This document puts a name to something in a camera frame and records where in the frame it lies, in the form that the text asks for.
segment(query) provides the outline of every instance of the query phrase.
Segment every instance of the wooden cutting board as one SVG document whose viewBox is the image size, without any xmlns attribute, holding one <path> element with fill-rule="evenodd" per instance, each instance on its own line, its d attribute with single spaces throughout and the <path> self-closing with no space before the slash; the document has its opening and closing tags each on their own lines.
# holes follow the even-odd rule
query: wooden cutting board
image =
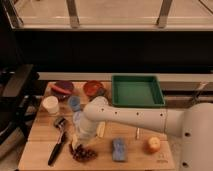
<svg viewBox="0 0 213 171">
<path fill-rule="evenodd" d="M 82 91 L 83 84 L 84 82 L 74 82 L 75 93 L 81 98 L 82 106 L 88 103 L 88 98 Z M 111 83 L 103 82 L 103 84 L 108 90 L 107 97 L 110 99 Z M 44 96 L 49 95 L 50 88 L 47 87 Z M 50 153 L 59 136 L 59 130 L 53 126 L 53 122 L 59 114 L 49 115 L 40 106 L 18 166 L 20 171 L 165 170 L 175 168 L 165 134 L 140 129 L 140 139 L 136 140 L 137 128 L 112 122 L 106 123 L 102 138 L 96 137 L 88 145 L 98 153 L 98 157 L 95 160 L 87 163 L 79 163 L 73 160 L 68 147 L 74 133 L 72 124 L 73 112 L 67 106 L 66 101 L 60 102 L 60 108 L 60 114 L 67 119 L 66 131 L 68 139 L 56 162 L 51 167 L 47 165 Z M 145 144 L 147 139 L 152 136 L 157 136 L 161 140 L 162 147 L 157 153 L 149 154 L 145 150 Z M 121 137 L 125 140 L 127 161 L 124 163 L 112 160 L 112 140 L 116 137 Z"/>
</svg>

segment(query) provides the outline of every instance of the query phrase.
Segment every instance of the dark background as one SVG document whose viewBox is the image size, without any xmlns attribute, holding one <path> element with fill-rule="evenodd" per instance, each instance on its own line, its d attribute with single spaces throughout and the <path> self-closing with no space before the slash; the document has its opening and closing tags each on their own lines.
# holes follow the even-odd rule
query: dark background
<svg viewBox="0 0 213 171">
<path fill-rule="evenodd" d="M 13 31 L 0 8 L 0 65 L 37 71 L 210 73 L 213 32 Z"/>
</svg>

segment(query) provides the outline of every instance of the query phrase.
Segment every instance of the white cup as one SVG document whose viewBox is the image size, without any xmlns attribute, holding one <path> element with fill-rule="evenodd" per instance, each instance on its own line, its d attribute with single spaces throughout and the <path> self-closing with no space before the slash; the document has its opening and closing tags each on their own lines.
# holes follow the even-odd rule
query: white cup
<svg viewBox="0 0 213 171">
<path fill-rule="evenodd" d="M 50 114 L 56 114 L 59 111 L 58 99 L 55 96 L 46 97 L 42 102 L 42 106 Z"/>
</svg>

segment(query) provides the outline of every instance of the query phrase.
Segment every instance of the green tray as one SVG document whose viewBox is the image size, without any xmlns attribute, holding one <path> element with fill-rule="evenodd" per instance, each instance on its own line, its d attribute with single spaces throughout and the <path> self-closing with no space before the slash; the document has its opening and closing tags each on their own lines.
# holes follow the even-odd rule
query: green tray
<svg viewBox="0 0 213 171">
<path fill-rule="evenodd" d="M 157 108 L 165 106 L 155 76 L 112 76 L 112 104 L 117 107 Z"/>
</svg>

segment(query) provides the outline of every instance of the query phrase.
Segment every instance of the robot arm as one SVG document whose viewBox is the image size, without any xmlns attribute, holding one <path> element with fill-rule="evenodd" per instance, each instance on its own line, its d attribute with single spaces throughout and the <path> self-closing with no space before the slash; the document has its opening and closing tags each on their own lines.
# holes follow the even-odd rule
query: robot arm
<svg viewBox="0 0 213 171">
<path fill-rule="evenodd" d="M 213 170 L 213 105 L 203 103 L 187 111 L 169 109 L 114 108 L 97 97 L 84 108 L 75 145 L 87 143 L 96 134 L 100 121 L 112 121 L 157 132 L 182 135 L 180 171 Z"/>
</svg>

